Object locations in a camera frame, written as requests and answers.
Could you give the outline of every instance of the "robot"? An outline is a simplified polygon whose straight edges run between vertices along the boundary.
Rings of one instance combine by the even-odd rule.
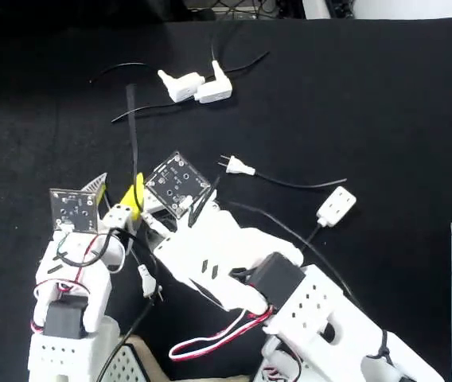
[[[30,382],[62,376],[69,382],[96,381],[119,338],[118,324],[104,315],[111,292],[108,267],[121,269],[125,256],[134,255],[131,240],[122,241],[121,235],[112,235],[104,249],[107,232],[118,228],[135,235],[141,221],[160,236],[153,255],[176,280],[224,310],[241,309],[241,317],[247,312],[254,317],[231,333],[263,325],[267,341],[254,381],[444,381],[401,339],[350,302],[323,271],[302,267],[303,255],[292,243],[257,228],[241,228],[216,201],[214,184],[179,153],[146,181],[138,176],[142,211],[131,187],[99,218],[104,186],[105,174],[81,191],[50,191],[55,231],[36,275]],[[175,217],[176,230],[154,217],[163,209]],[[99,253],[86,267],[61,259],[90,262]],[[160,290],[153,275],[144,263],[138,269],[143,295],[154,298]],[[239,319],[211,338],[233,339],[228,332]],[[169,356],[182,361],[214,350],[211,345],[182,354],[189,343],[195,342],[174,346]]]

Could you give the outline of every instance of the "perforated plate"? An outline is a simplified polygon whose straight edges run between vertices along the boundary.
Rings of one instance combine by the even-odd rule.
[[[150,382],[132,345],[124,345],[109,365],[103,382]]]
[[[210,187],[210,182],[175,151],[146,179],[145,187],[180,219]]]

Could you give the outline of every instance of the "black tablecloth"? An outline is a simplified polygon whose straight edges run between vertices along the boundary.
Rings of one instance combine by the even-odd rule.
[[[79,188],[107,171],[111,194],[120,197],[131,179],[128,129],[108,121],[127,108],[124,87],[138,83],[139,105],[168,100],[143,68],[112,72],[94,86],[88,78],[133,60],[175,76],[210,73],[214,28],[191,23],[0,38],[0,380],[27,376],[34,275],[51,234],[48,188]],[[139,119],[140,169],[149,172],[178,149],[209,179],[223,170],[220,154],[237,154],[289,181],[347,177],[357,206],[320,232],[316,245],[367,314],[449,379],[452,20],[245,22],[219,31],[225,68],[271,54],[232,76],[229,100]],[[231,176],[220,183],[220,195],[264,208],[305,235],[327,192]],[[292,240],[262,216],[234,214],[242,225]],[[166,299],[139,333],[170,377],[255,370],[260,330],[200,360],[170,362],[171,345],[213,334],[235,313],[167,274],[162,283]],[[108,313],[126,330],[143,305],[133,263],[113,276],[113,285]]]

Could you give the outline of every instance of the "electrical connector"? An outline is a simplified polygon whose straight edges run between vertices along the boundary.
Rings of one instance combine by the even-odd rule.
[[[232,96],[232,82],[224,74],[216,60],[212,61],[212,67],[216,79],[197,88],[194,99],[199,103],[211,103]]]
[[[232,155],[230,157],[221,155],[220,157],[228,160],[228,163],[217,163],[220,166],[226,167],[226,173],[245,173],[246,175],[252,176],[256,172],[256,169],[254,167],[245,165],[241,160],[236,158],[235,155]]]
[[[353,207],[357,198],[344,187],[337,187],[316,213],[318,224],[333,227]]]
[[[181,102],[196,94],[197,89],[205,83],[205,78],[193,72],[180,78],[173,78],[163,70],[157,71],[162,82],[168,89],[169,97],[173,102]]]
[[[146,269],[146,265],[142,264],[138,267],[139,275],[141,276],[141,281],[143,285],[143,297],[152,297],[152,294],[155,293],[155,285],[157,284],[155,278],[149,273],[148,269]],[[161,296],[162,287],[159,285],[157,292],[159,293],[159,297],[162,300]]]

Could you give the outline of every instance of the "black cable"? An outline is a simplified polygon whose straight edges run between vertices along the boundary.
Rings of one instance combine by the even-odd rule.
[[[113,70],[116,70],[116,69],[118,69],[118,68],[123,68],[124,66],[143,66],[143,67],[145,67],[145,68],[148,68],[148,69],[150,69],[150,70],[153,70],[153,71],[156,72],[156,73],[157,73],[157,71],[158,71],[158,70],[157,70],[156,68],[154,68],[153,66],[148,65],[148,64],[145,64],[144,62],[124,62],[124,63],[122,63],[122,64],[116,64],[116,65],[110,66],[109,68],[105,68],[102,72],[100,72],[97,76],[91,78],[88,82],[89,82],[90,84],[93,84],[94,82],[96,82],[96,81],[97,81],[100,77],[102,77],[103,75],[105,75],[105,74],[107,74],[107,73],[109,73],[109,72],[111,72],[111,71],[113,71]]]
[[[297,232],[293,231],[291,228],[287,227],[282,221],[278,220],[276,217],[272,216],[270,213],[263,211],[262,209],[258,209],[256,207],[251,207],[250,205],[243,205],[241,203],[237,203],[234,201],[227,201],[228,204],[238,207],[241,209],[245,209],[250,212],[259,213],[261,215],[264,215],[265,217],[272,220],[274,223],[276,223],[279,227],[284,229],[286,232],[290,233],[292,236],[294,236],[297,240],[302,242],[306,247],[308,247],[313,253],[321,260],[321,262],[329,268],[329,270],[332,272],[334,277],[341,283],[343,286],[343,289],[345,290],[345,293],[350,297],[350,300],[359,308],[360,303],[353,294],[352,290],[350,289],[349,285],[346,283],[346,281],[341,277],[339,272],[336,270],[336,268],[328,261],[328,259],[311,243],[308,243],[302,236],[300,236]]]
[[[126,87],[127,93],[127,110],[134,109],[135,106],[135,89],[136,85],[130,84]],[[131,133],[131,148],[132,148],[132,185],[134,191],[134,202],[139,209],[139,212],[142,211],[141,203],[139,203],[138,199],[138,135],[136,134],[136,118],[134,114],[128,115],[129,119],[129,132]]]
[[[307,243],[310,243],[311,241],[313,241],[314,237],[316,236],[316,234],[318,233],[318,231],[320,231],[321,229],[321,225],[320,224],[316,224],[316,227],[314,227],[314,230],[310,233],[309,237],[306,239]],[[307,249],[306,245],[302,245],[300,247],[300,252],[304,252]]]
[[[67,252],[60,252],[61,245],[65,242],[67,239],[66,235],[58,244],[58,247],[56,248],[56,257],[60,259],[63,263],[69,265],[70,267],[77,267],[77,268],[84,268],[84,267],[90,267],[92,264],[95,264],[99,260],[103,258],[103,256],[106,254],[107,246],[109,245],[109,240],[113,236],[113,233],[115,232],[117,228],[111,228],[107,234],[101,233],[97,236],[106,235],[106,239],[104,241],[104,245],[100,249],[99,253],[93,252],[95,254],[95,257],[93,259],[90,259],[88,261],[83,261],[81,263],[77,263],[76,261],[72,261],[67,259],[65,256],[67,255]]]
[[[256,172],[255,172],[255,177],[260,177],[262,179],[265,179],[266,181],[269,181],[270,183],[274,183],[276,185],[282,185],[284,187],[289,187],[291,189],[321,189],[323,187],[328,187],[330,185],[339,185],[340,183],[344,183],[347,180],[346,178],[344,178],[344,179],[339,179],[337,181],[328,181],[326,183],[321,183],[319,185],[296,185],[295,183],[289,183],[287,181],[280,181],[279,179],[269,177],[268,175],[260,173],[258,170],[256,170]]]
[[[222,14],[220,16],[220,18],[217,19],[217,22],[223,21],[232,10],[234,10],[237,6],[239,6],[243,2],[244,2],[244,0],[240,0],[234,6],[228,7],[228,10],[226,12],[224,12],[224,14]],[[210,39],[210,53],[212,54],[212,61],[217,61],[216,50],[214,48],[214,42],[216,40],[216,35],[217,35],[217,28],[215,28],[214,31],[212,32],[212,38]]]
[[[257,56],[253,61],[251,61],[251,62],[249,62],[249,63],[247,63],[245,65],[241,65],[241,66],[237,66],[235,68],[224,70],[224,73],[233,73],[233,72],[240,72],[242,70],[247,70],[250,67],[253,67],[253,66],[257,65],[261,60],[263,60],[266,56],[268,56],[269,53],[270,52],[262,53],[259,56]],[[214,75],[213,74],[209,74],[209,75],[207,75],[205,77],[205,79],[208,80],[208,79],[210,79],[212,77],[214,77]],[[136,107],[135,109],[126,111],[122,115],[119,115],[118,117],[114,118],[111,121],[111,123],[117,123],[121,119],[124,119],[125,117],[127,117],[128,115],[130,115],[132,113],[137,113],[138,111],[145,111],[145,110],[150,110],[150,109],[162,109],[164,107],[177,106],[177,105],[180,105],[180,104],[182,104],[184,102],[191,101],[191,100],[193,100],[193,98],[184,99],[183,101],[177,102],[177,103],[162,103],[162,104],[159,104],[159,105],[146,105],[146,106]]]
[[[196,223],[196,220],[201,215],[201,211],[203,211],[203,208],[206,205],[207,201],[212,196],[214,190],[217,188],[217,185],[219,185],[219,181],[220,175],[216,177],[216,180],[210,185],[210,187],[206,191],[206,194],[203,195],[203,197],[197,202],[197,205],[191,206],[192,209],[189,212],[189,221],[187,223],[189,228],[194,226],[194,223]]]
[[[158,290],[159,290],[157,259],[155,259],[155,255],[152,252],[152,250],[150,249],[150,246],[148,245],[148,243],[142,242],[137,236],[132,235],[130,232],[128,232],[125,229],[122,229],[122,228],[114,228],[114,229],[125,234],[129,239],[132,239],[138,246],[145,248],[149,252],[150,258],[151,258],[152,262],[154,263],[154,273],[152,275],[155,278],[155,289],[154,289],[153,296],[150,298],[150,300],[148,302],[148,305],[145,307],[145,309],[142,310],[141,314],[132,323],[129,330],[125,333],[125,335],[122,337],[120,342],[113,348],[113,351],[111,352],[109,357],[106,359],[106,362],[104,363],[102,369],[100,370],[99,376],[97,377],[97,382],[100,382],[103,379],[104,375],[106,374],[107,368],[109,367],[111,362],[115,359],[116,353],[122,348],[122,346],[125,345],[125,343],[129,339],[129,337],[132,335],[132,333],[138,328],[139,324],[141,324],[143,319],[152,310],[152,308],[154,307],[157,295],[158,295]]]
[[[184,99],[181,102],[172,102],[172,103],[161,103],[159,105],[146,105],[146,106],[141,106],[141,107],[136,107],[135,109],[130,109],[129,111],[126,111],[125,113],[123,113],[122,115],[119,115],[118,117],[114,118],[111,123],[117,123],[120,119],[124,119],[125,117],[127,117],[128,115],[132,114],[132,113],[137,113],[138,111],[143,111],[143,110],[150,110],[150,109],[162,109],[164,107],[171,107],[171,106],[177,106],[181,103],[184,103],[186,101],[190,101],[192,100],[192,98],[188,98],[188,99]]]

